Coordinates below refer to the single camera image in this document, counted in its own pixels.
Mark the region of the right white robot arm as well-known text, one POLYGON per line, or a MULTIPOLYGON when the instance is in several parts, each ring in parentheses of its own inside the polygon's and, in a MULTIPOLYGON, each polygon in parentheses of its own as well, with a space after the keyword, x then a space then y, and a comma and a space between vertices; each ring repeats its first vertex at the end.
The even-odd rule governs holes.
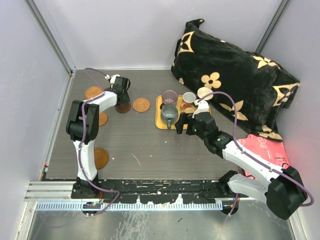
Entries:
POLYGON ((209 113, 209 105, 202 100, 193 113, 181 113, 175 123, 176 132, 196 135, 209 152, 248 171, 248 178, 235 171, 228 171, 219 179, 219 191, 225 197, 242 194, 267 205, 282 220, 290 216, 307 200, 307 190, 300 173, 292 166, 275 165, 240 146, 230 134, 219 130, 209 113))

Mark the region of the orange cork coaster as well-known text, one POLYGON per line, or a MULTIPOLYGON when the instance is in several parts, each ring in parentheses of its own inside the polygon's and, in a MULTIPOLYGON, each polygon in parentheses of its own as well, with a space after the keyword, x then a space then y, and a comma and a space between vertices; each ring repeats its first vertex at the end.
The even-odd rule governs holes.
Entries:
POLYGON ((99 86, 91 86, 85 91, 84 97, 87 100, 94 100, 97 97, 101 97, 103 94, 104 91, 99 86))

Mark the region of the orange wooden coaster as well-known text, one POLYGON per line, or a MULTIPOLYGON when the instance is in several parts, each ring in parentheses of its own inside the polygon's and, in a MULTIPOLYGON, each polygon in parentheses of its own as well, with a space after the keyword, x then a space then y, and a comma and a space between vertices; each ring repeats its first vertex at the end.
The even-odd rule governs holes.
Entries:
POLYGON ((101 127, 108 122, 108 115, 105 112, 99 114, 98 126, 101 127))

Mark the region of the light woven coaster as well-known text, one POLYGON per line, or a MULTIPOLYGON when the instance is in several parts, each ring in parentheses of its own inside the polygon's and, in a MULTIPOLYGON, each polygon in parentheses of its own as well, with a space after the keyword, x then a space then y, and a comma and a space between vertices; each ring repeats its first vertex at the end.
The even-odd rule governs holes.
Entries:
POLYGON ((133 102, 132 106, 135 111, 139 113, 143 113, 150 108, 150 101, 144 97, 140 97, 133 102))

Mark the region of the grooved wooden coaster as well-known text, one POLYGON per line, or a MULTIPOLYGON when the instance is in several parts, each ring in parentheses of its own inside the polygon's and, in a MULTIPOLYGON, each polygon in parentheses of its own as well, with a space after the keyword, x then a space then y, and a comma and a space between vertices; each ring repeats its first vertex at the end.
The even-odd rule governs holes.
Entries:
POLYGON ((108 151, 104 148, 94 149, 94 163, 97 170, 104 168, 109 161, 108 151))

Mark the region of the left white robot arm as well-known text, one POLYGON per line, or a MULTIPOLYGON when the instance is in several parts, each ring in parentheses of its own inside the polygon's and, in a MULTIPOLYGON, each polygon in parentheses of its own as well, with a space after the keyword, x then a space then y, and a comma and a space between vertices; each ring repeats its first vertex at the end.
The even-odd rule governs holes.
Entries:
POLYGON ((77 155, 77 177, 73 191, 77 194, 95 198, 103 189, 99 185, 98 171, 95 166, 94 143, 99 132, 99 115, 111 108, 128 104, 128 89, 131 82, 118 74, 106 76, 110 88, 99 87, 98 94, 86 100, 71 103, 66 133, 73 142, 77 155))

